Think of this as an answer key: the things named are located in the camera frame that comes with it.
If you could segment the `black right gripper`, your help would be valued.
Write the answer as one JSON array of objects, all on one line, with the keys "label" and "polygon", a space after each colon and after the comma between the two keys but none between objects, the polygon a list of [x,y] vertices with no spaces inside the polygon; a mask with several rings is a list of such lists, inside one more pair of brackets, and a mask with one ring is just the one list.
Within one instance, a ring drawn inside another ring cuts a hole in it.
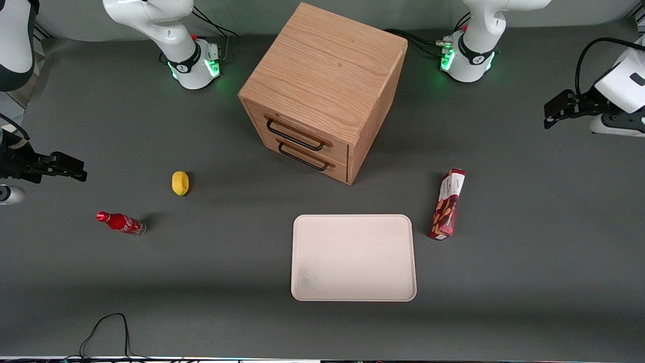
[{"label": "black right gripper", "polygon": [[39,184],[42,175],[60,175],[80,182],[87,181],[84,163],[65,153],[55,151],[50,155],[41,155],[40,162],[50,169],[40,170],[39,174],[33,173],[30,166],[30,163],[37,161],[38,156],[27,140],[2,130],[1,179],[22,179]]}]

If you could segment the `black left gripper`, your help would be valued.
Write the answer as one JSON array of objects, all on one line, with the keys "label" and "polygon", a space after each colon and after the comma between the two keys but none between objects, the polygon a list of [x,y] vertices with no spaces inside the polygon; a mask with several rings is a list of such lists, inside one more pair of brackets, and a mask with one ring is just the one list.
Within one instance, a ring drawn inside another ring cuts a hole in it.
[{"label": "black left gripper", "polygon": [[576,94],[562,91],[544,105],[544,129],[548,130],[565,119],[595,116],[608,112],[608,99],[597,89]]}]

